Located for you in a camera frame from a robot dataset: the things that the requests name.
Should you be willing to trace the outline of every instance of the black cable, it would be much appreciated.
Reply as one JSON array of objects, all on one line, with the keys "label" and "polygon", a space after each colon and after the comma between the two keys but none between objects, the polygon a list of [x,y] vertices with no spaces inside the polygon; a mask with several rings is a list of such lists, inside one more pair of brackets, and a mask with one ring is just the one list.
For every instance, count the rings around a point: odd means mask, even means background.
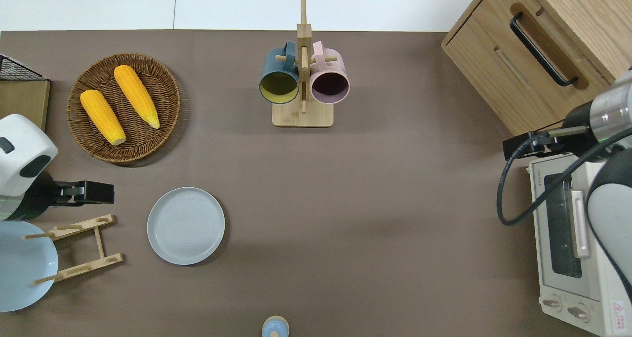
[{"label": "black cable", "polygon": [[535,211],[535,209],[537,209],[538,206],[540,206],[540,204],[542,204],[542,202],[544,202],[544,200],[546,200],[546,198],[551,195],[551,192],[553,192],[553,190],[558,185],[560,185],[564,180],[567,180],[571,176],[571,174],[575,170],[577,170],[577,168],[582,166],[582,164],[584,164],[585,162],[589,161],[589,159],[591,159],[596,154],[598,154],[598,152],[601,152],[602,150],[605,150],[605,148],[607,148],[608,146],[613,145],[614,143],[617,143],[618,141],[620,141],[621,139],[623,139],[625,137],[632,136],[632,127],[628,128],[628,129],[625,129],[625,130],[622,130],[621,132],[615,134],[612,137],[609,137],[605,141],[602,141],[602,142],[598,143],[598,145],[596,145],[596,146],[592,147],[591,149],[587,150],[585,153],[582,154],[582,156],[580,156],[575,162],[573,162],[571,164],[571,166],[569,166],[567,168],[567,170],[565,170],[562,173],[562,175],[559,175],[558,177],[556,177],[555,180],[553,180],[553,182],[551,182],[551,185],[547,189],[544,190],[544,193],[542,193],[537,199],[535,199],[535,201],[529,207],[527,207],[516,218],[513,218],[512,220],[507,220],[507,218],[505,218],[505,216],[503,214],[503,189],[504,189],[504,186],[505,186],[505,179],[507,179],[507,173],[510,170],[510,166],[512,166],[512,163],[515,160],[515,158],[517,158],[519,156],[519,154],[528,145],[530,145],[530,143],[532,141],[535,141],[537,139],[540,139],[542,137],[547,137],[547,136],[549,136],[549,134],[547,132],[542,132],[542,133],[536,134],[535,136],[530,137],[528,140],[524,141],[512,153],[512,156],[507,161],[507,164],[505,164],[505,168],[503,169],[503,173],[501,174],[501,179],[498,182],[498,191],[496,193],[496,211],[498,213],[498,219],[505,226],[512,226],[514,224],[522,222],[525,218],[530,217],[531,214],[533,213],[533,211]]}]

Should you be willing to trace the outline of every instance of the oven door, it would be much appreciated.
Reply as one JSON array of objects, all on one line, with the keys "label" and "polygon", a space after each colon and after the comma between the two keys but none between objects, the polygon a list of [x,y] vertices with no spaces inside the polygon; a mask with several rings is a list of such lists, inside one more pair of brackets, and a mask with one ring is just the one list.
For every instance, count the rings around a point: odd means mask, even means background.
[{"label": "oven door", "polygon": [[[535,197],[550,187],[575,160],[574,155],[566,155],[533,164],[531,170],[535,172],[532,175]],[[581,166],[570,180],[555,188],[535,211],[535,219],[542,285],[599,301],[597,267],[594,258],[591,258],[594,238],[586,226],[585,215],[582,215],[583,205],[579,205],[581,211],[578,211],[577,206],[573,207],[571,198],[571,191],[576,191],[576,197],[587,193],[592,180],[592,166],[594,164]],[[584,250],[577,248],[578,241]]]}]

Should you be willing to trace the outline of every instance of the oven handle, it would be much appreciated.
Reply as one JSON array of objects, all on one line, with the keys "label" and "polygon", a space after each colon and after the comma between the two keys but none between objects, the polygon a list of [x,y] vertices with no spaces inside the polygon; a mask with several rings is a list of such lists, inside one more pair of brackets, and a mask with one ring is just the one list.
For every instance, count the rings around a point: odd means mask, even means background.
[{"label": "oven handle", "polygon": [[573,220],[573,253],[576,258],[588,258],[591,256],[591,250],[589,250],[583,190],[571,190],[571,220]]}]

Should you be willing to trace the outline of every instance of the oven knob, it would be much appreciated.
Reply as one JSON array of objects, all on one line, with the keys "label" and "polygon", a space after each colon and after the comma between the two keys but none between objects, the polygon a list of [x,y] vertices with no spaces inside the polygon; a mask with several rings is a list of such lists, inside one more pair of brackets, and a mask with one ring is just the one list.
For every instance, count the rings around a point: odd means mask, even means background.
[{"label": "oven knob", "polygon": [[551,295],[551,298],[548,299],[542,299],[542,297],[540,297],[540,303],[552,308],[556,312],[560,312],[562,310],[562,299],[555,294]]},{"label": "oven knob", "polygon": [[591,317],[589,316],[589,313],[587,313],[588,309],[586,308],[586,305],[584,305],[582,303],[580,303],[579,306],[582,307],[582,308],[585,308],[586,311],[584,311],[584,310],[582,310],[582,309],[580,309],[578,307],[569,307],[568,308],[568,312],[569,312],[569,314],[571,314],[571,315],[577,317],[578,319],[582,320],[584,323],[587,323],[591,319]]},{"label": "oven knob", "polygon": [[542,301],[542,303],[550,307],[559,307],[559,301],[555,301],[554,299],[546,299]]}]

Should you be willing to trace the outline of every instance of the wooden drawer cabinet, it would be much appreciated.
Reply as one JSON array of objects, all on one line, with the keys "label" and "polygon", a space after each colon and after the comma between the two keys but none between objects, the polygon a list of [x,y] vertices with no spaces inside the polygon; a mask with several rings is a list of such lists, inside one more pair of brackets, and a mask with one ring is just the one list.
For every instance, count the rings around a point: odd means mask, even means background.
[{"label": "wooden drawer cabinet", "polygon": [[632,0],[474,0],[441,45],[517,135],[563,119],[632,66]]}]

